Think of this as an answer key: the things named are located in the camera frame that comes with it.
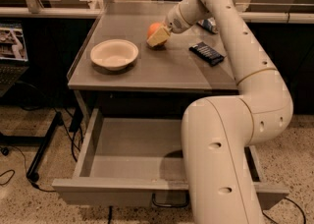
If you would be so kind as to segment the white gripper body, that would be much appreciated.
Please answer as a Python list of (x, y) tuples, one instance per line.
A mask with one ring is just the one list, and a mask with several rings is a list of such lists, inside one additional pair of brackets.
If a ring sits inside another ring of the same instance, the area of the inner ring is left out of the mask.
[(166, 15), (164, 24), (172, 33), (183, 33), (190, 28), (180, 11), (180, 5), (175, 5)]

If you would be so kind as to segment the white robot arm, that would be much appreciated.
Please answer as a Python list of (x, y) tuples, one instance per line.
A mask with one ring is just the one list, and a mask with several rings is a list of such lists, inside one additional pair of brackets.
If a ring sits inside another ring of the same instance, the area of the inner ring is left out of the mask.
[(147, 37), (155, 47), (212, 17), (235, 77), (237, 95), (198, 99), (183, 114), (183, 159), (195, 224), (264, 224), (244, 149), (277, 137), (293, 113), (281, 74), (235, 1), (183, 0)]

